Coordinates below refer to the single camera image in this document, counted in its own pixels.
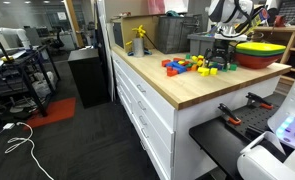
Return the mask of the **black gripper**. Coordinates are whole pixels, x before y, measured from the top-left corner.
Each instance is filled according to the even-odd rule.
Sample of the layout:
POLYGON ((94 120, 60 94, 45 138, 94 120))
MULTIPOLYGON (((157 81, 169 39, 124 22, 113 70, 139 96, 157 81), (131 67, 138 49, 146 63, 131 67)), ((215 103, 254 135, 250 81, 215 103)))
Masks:
POLYGON ((211 48, 207 48, 205 51, 206 67, 209 67, 210 61, 215 58, 222 58, 226 63, 226 69, 230 69, 230 55, 229 55, 229 41, 216 39, 211 48))

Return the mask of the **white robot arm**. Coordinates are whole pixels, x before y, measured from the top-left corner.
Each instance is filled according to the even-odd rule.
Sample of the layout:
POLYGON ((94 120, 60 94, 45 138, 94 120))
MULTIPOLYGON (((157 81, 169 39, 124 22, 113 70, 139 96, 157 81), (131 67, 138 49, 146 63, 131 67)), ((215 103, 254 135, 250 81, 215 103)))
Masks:
POLYGON ((213 0, 208 10, 208 17, 216 23, 213 34, 214 45, 211 62, 214 57, 224 59, 223 68, 228 68, 230 59, 229 43, 231 41, 246 42, 246 33, 252 27, 254 3, 251 0, 213 0))

